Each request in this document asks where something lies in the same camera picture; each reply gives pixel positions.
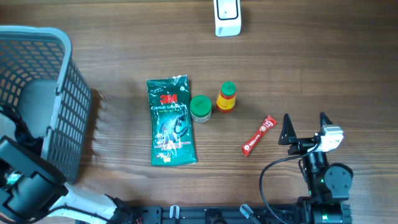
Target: wood grain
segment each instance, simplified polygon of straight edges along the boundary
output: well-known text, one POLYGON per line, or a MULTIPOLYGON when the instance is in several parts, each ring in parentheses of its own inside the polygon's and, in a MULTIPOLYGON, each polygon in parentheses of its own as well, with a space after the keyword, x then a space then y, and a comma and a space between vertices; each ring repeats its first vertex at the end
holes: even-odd
POLYGON ((0 6, 31 4, 107 4, 121 2, 204 2, 206 0, 0 0, 0 6))
MULTIPOLYGON (((261 205, 262 168, 287 155, 283 115, 309 137, 324 111, 345 131, 328 159, 354 170, 348 203, 370 224, 398 218, 397 11, 394 1, 243 1, 242 33, 226 38, 214 35, 212 2, 3 6, 0 21, 59 27, 73 42, 93 93, 78 186, 136 205, 261 205), (151 167, 146 79, 184 74, 213 102, 235 82, 238 105, 194 124, 196 164, 151 167), (280 124, 244 157, 269 114, 280 124)), ((264 185, 272 203, 308 195, 297 161, 264 185)))

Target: black cable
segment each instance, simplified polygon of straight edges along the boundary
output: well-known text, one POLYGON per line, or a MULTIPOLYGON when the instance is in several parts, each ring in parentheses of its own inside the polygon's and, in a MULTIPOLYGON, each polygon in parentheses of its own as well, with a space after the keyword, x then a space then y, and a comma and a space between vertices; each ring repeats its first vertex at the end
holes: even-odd
POLYGON ((278 220, 279 220, 280 222, 282 222, 283 224, 288 224, 288 223, 286 223, 285 221, 283 221, 281 218, 279 218, 279 217, 275 214, 275 212, 274 212, 274 211, 271 209, 271 207, 269 206, 269 204, 268 204, 268 202, 267 202, 267 200, 266 200, 266 197, 264 196, 264 192, 262 191, 262 177, 264 176, 264 173, 267 171, 267 169, 269 169, 269 168, 272 167, 273 165, 278 164, 278 163, 280 163, 280 162, 290 161, 290 160, 292 160, 292 159, 303 158, 303 157, 305 157, 305 156, 307 156, 307 155, 309 155, 309 154, 315 152, 315 151, 318 149, 318 147, 319 147, 319 143, 317 143, 317 145, 316 145, 311 151, 309 151, 309 152, 307 152, 307 153, 305 153, 305 154, 303 154, 303 155, 292 156, 292 157, 286 157, 286 158, 279 159, 279 160, 277 160, 277 161, 271 162, 271 163, 268 164, 268 166, 266 166, 266 167, 262 170, 262 172, 261 172, 261 175, 260 175, 260 194, 261 194, 262 201, 264 202, 264 204, 265 204, 266 207, 268 208, 269 212, 271 212, 271 214, 273 214, 273 216, 275 216, 275 218, 278 219, 278 220))
POLYGON ((60 209, 72 210, 72 211, 79 212, 79 213, 82 213, 82 214, 85 214, 85 215, 89 215, 91 217, 99 218, 101 220, 106 221, 107 223, 113 223, 111 220, 108 220, 107 218, 104 218, 104 217, 102 217, 100 215, 97 215, 96 213, 86 212, 84 210, 81 210, 81 209, 78 209, 78 208, 69 207, 67 205, 62 205, 62 206, 59 206, 57 208, 53 208, 49 212, 47 212, 45 215, 41 216, 40 218, 35 218, 34 220, 29 220, 27 222, 11 221, 11 220, 8 220, 7 218, 4 218, 1 215, 0 215, 0 221, 2 221, 4 223, 7 223, 7 224, 33 224, 33 223, 40 221, 41 219, 45 218, 46 216, 48 216, 51 213, 53 213, 53 212, 55 212, 57 210, 60 210, 60 209))

